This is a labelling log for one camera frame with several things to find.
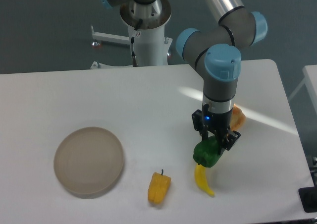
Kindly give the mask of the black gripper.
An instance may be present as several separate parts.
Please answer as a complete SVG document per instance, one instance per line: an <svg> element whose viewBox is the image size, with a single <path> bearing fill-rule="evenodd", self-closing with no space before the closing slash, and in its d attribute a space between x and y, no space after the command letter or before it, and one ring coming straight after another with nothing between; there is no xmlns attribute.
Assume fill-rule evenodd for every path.
<svg viewBox="0 0 317 224"><path fill-rule="evenodd" d="M193 126L202 137L202 141L209 139L209 132L218 138L223 138L222 148L229 151L241 137L238 131L231 130L230 119L233 106L225 109L225 113L215 113L209 111L209 104L204 104L202 110L196 110L192 115Z"/></svg>

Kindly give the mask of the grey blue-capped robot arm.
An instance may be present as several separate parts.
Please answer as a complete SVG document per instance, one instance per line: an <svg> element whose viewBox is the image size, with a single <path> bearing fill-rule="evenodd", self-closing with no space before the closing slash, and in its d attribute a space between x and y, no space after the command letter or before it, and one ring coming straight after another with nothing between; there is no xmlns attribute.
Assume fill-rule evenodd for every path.
<svg viewBox="0 0 317 224"><path fill-rule="evenodd" d="M132 66L167 64L171 39L164 27L171 17L168 0L101 0L106 8L120 7L128 37L101 35L101 41L126 43ZM240 134L230 125L238 77L240 50L263 40L267 22L259 12L249 12L241 0L206 0L218 26L209 32L184 30L175 48L182 59L202 77L202 110L193 113L193 124L202 139L212 133L219 150L229 150Z"/></svg>

